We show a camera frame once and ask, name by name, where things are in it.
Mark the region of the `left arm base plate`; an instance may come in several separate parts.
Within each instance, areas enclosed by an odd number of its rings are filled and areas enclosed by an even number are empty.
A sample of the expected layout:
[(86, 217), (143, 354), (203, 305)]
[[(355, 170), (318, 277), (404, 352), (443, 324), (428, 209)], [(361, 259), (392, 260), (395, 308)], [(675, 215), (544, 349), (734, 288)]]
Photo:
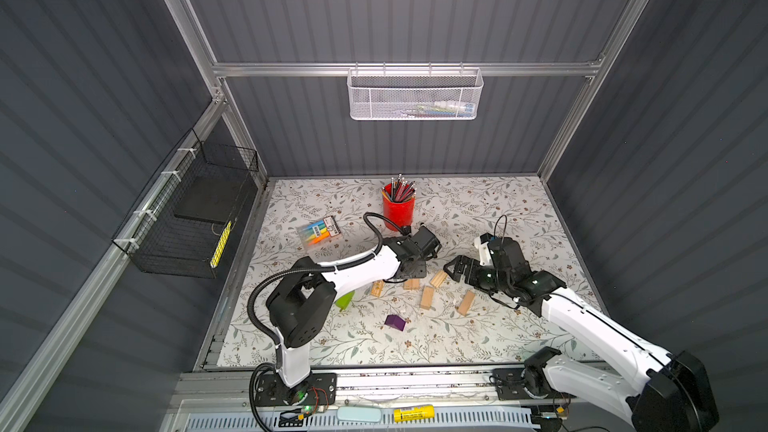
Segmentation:
[(338, 375), (313, 373), (298, 385), (287, 386), (271, 371), (260, 375), (255, 382), (254, 400), (258, 407), (328, 406), (336, 400)]

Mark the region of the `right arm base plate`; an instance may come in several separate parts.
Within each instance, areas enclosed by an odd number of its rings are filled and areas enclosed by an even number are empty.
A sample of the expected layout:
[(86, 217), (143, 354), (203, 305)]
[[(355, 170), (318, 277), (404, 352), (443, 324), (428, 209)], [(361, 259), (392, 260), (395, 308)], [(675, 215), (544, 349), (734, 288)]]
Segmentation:
[(530, 371), (526, 367), (502, 367), (492, 370), (489, 383), (494, 387), (500, 400), (565, 400), (573, 395), (552, 388), (542, 372)]

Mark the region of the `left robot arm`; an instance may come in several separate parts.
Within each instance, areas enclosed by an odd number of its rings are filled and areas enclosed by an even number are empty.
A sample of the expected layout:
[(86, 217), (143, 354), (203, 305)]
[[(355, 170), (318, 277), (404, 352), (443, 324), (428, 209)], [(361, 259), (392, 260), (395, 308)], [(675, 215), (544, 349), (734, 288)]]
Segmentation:
[(310, 342), (339, 298), (377, 281), (423, 274), (426, 262), (440, 249), (438, 238), (422, 226), (413, 235), (384, 238), (372, 249), (346, 259), (297, 261), (266, 299), (266, 329), (275, 337), (276, 371), (282, 383), (292, 388), (310, 376)]

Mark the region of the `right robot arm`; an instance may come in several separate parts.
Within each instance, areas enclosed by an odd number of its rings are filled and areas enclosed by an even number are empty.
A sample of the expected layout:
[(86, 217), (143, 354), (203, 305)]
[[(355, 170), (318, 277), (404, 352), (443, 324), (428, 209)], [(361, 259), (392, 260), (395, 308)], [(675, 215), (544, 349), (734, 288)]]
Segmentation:
[(459, 255), (443, 270), (504, 306), (528, 309), (589, 347), (611, 369), (601, 371), (544, 346), (524, 362), (517, 380), (534, 399), (554, 393), (582, 398), (637, 431), (710, 431), (720, 416), (704, 364), (632, 333), (584, 301), (553, 273), (533, 270), (508, 237), (476, 238), (477, 258)]

